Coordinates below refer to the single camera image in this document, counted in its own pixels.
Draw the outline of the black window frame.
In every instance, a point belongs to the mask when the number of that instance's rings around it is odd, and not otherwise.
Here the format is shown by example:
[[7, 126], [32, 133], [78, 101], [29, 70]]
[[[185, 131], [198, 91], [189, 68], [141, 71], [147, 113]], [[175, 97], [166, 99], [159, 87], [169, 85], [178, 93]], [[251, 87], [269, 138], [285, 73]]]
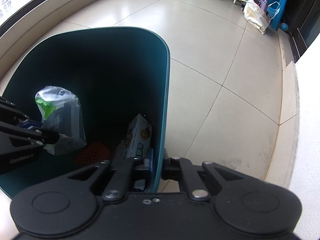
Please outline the black window frame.
[[35, 9], [38, 5], [45, 2], [46, 0], [31, 0], [29, 3], [24, 5], [21, 9], [15, 12], [1, 25], [1, 36], [3, 36], [15, 23], [17, 23], [22, 17]]

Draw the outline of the dark teal trash bin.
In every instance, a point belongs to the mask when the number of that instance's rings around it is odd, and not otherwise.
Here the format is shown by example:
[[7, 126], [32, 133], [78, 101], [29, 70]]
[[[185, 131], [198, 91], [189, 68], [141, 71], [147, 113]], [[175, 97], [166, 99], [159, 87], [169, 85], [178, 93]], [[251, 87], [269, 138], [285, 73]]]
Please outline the dark teal trash bin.
[[167, 120], [170, 50], [156, 33], [107, 27], [53, 35], [25, 55], [3, 96], [33, 120], [41, 120], [35, 95], [46, 86], [65, 88], [81, 103], [86, 141], [115, 150], [130, 122], [145, 115], [152, 126], [153, 173], [161, 178]]

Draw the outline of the orange foam fruit net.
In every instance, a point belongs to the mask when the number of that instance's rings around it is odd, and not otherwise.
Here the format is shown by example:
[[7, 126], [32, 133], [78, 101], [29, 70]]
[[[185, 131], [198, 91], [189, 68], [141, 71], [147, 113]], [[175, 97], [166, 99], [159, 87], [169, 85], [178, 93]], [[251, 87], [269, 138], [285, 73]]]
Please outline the orange foam fruit net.
[[84, 147], [79, 155], [79, 163], [90, 165], [102, 160], [110, 160], [111, 152], [103, 144], [91, 144]]

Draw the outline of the white shopping bag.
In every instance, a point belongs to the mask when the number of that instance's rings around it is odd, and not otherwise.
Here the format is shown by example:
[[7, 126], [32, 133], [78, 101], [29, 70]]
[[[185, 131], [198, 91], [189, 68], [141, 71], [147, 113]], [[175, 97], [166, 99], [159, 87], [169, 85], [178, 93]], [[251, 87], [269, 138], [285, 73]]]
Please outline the white shopping bag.
[[275, 1], [268, 4], [268, 0], [237, 0], [244, 2], [244, 17], [248, 23], [258, 29], [263, 35], [271, 21], [279, 14], [281, 5]]

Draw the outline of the clear green plastic wrapper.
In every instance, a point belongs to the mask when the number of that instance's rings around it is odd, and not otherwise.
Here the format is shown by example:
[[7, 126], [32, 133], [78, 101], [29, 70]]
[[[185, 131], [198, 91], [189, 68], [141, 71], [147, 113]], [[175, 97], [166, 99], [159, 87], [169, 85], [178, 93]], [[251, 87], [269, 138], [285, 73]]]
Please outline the clear green plastic wrapper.
[[71, 91], [46, 86], [35, 95], [42, 115], [42, 128], [59, 134], [45, 149], [52, 155], [65, 155], [86, 146], [81, 103]]

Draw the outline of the cookie snack package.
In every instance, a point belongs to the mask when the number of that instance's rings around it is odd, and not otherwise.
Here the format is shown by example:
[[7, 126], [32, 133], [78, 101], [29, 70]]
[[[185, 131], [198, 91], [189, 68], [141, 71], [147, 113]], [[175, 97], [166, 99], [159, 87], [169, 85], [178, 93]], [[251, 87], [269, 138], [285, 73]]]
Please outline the cookie snack package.
[[138, 114], [129, 124], [126, 137], [122, 140], [113, 159], [114, 165], [120, 165], [128, 158], [142, 158], [143, 170], [150, 172], [152, 170], [152, 155], [151, 149], [151, 133], [152, 126], [142, 116]]

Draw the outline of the small blue ball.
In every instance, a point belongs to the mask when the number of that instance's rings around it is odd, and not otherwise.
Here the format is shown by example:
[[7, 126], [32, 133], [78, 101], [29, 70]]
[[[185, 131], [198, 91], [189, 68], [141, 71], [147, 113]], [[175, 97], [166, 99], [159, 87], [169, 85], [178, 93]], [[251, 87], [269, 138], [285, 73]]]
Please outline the small blue ball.
[[282, 24], [280, 25], [280, 28], [281, 28], [281, 30], [284, 31], [284, 32], [288, 32], [288, 30], [289, 30], [289, 26], [288, 26], [286, 23], [282, 23]]

